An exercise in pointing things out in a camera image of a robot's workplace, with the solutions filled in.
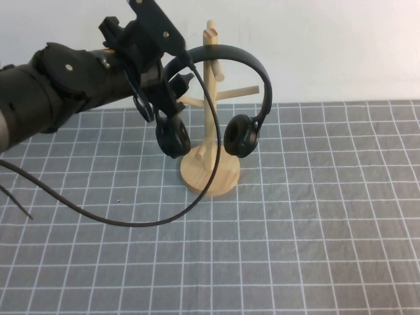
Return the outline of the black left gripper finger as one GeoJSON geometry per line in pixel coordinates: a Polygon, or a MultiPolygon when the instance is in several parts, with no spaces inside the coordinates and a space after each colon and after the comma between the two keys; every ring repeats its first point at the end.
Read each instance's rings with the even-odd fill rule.
{"type": "Polygon", "coordinates": [[[192,80],[192,74],[178,73],[169,82],[169,85],[174,93],[176,99],[182,97],[189,89],[189,83],[192,80]]]}
{"type": "Polygon", "coordinates": [[[169,119],[180,114],[184,109],[185,105],[183,102],[179,102],[173,92],[162,64],[157,64],[158,79],[155,92],[156,105],[169,119]]]}

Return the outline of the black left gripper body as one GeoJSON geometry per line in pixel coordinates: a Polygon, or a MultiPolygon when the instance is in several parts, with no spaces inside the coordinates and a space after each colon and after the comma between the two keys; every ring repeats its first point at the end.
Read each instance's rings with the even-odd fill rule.
{"type": "Polygon", "coordinates": [[[107,16],[99,25],[104,46],[116,53],[129,92],[138,110],[160,110],[156,101],[158,66],[164,55],[165,19],[137,16],[121,26],[115,16],[107,16]]]}

